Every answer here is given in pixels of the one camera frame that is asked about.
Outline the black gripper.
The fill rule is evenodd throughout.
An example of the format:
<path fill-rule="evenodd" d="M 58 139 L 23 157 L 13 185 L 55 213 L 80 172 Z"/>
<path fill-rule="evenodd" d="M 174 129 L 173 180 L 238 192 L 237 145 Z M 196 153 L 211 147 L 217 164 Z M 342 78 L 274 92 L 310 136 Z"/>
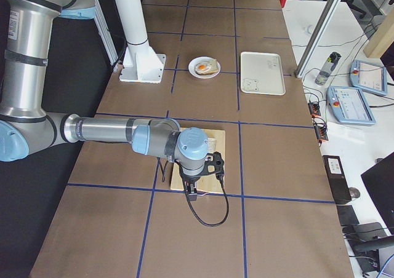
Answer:
<path fill-rule="evenodd" d="M 198 190 L 196 187 L 196 183 L 193 180 L 190 180 L 188 177 L 183 179 L 184 190 L 186 194 L 186 198 L 189 201 L 196 201 L 198 197 Z"/>

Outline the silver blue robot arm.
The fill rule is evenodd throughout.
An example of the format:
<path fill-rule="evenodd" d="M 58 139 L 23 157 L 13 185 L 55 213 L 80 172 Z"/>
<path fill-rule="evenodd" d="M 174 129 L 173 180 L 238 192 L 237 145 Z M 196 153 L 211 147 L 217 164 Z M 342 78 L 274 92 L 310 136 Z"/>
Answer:
<path fill-rule="evenodd" d="M 62 143 L 129 143 L 133 151 L 179 166 L 186 194 L 208 173 L 208 139 L 198 128 L 182 130 L 173 119 L 99 119 L 47 113 L 42 93 L 52 22 L 91 19 L 95 0 L 7 0 L 9 35 L 1 95 L 1 160 L 23 159 Z"/>

